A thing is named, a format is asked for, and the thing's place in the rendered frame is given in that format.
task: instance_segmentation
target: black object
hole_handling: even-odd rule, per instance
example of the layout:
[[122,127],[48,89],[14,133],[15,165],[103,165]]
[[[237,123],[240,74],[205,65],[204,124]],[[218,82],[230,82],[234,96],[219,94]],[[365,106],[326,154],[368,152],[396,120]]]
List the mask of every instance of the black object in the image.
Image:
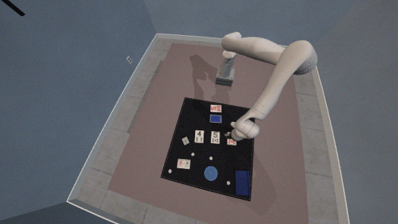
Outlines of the black object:
[[24,16],[25,14],[18,9],[18,7],[16,7],[14,4],[12,4],[10,1],[8,0],[2,0],[6,5],[10,6],[10,8],[12,8],[16,13],[18,13],[20,16]]
[[[222,112],[210,112],[211,105],[221,105]],[[184,98],[161,177],[250,201],[254,139],[243,139],[236,142],[236,145],[227,145],[228,139],[232,139],[231,122],[237,121],[248,110],[223,103]],[[221,115],[222,123],[210,122],[210,115]],[[204,131],[203,143],[194,142],[195,131]],[[212,131],[220,132],[219,144],[210,142]],[[189,144],[184,145],[182,139],[185,137],[188,138]],[[178,159],[185,159],[185,163],[182,164],[190,160],[189,169],[177,168]],[[243,185],[241,180],[238,180],[237,186],[236,172],[243,174]]]

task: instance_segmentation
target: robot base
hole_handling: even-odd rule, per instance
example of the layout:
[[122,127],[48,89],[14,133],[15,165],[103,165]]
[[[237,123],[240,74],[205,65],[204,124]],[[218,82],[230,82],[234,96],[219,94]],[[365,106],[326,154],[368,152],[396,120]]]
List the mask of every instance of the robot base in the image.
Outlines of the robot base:
[[226,85],[226,86],[232,86],[232,82],[233,82],[233,75],[235,74],[235,68],[232,67],[231,72],[229,74],[229,76],[222,77],[217,73],[216,76],[216,85]]

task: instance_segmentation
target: blue circle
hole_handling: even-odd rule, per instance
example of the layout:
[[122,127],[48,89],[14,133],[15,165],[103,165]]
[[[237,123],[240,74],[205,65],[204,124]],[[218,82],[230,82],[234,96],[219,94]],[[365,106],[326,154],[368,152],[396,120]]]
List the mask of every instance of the blue circle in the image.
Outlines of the blue circle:
[[218,176],[218,171],[214,166],[208,166],[204,170],[204,177],[209,181],[215,180],[217,176]]

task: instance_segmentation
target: white playing card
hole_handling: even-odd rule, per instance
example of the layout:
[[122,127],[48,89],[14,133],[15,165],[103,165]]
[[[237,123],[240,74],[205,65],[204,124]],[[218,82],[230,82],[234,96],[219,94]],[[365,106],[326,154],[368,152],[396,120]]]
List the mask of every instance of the white playing card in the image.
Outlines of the white playing card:
[[219,144],[220,143],[220,132],[212,131],[212,144]]
[[236,145],[236,142],[233,139],[228,139],[227,144],[228,145]]
[[211,105],[210,112],[221,113],[221,105]]
[[195,130],[195,143],[203,143],[204,131]]
[[178,169],[190,169],[190,160],[185,160],[182,158],[179,158],[177,161],[177,168]]
[[183,138],[183,139],[182,139],[182,142],[184,143],[184,145],[189,144],[189,140],[188,140],[187,137]]

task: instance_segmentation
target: gray wall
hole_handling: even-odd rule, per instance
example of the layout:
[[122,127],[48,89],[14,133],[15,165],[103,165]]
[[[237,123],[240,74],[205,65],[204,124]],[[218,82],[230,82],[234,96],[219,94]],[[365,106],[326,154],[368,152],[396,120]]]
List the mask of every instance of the gray wall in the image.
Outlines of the gray wall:
[[234,31],[313,43],[350,220],[398,220],[396,2],[92,2],[0,3],[0,220],[66,201],[156,32]]

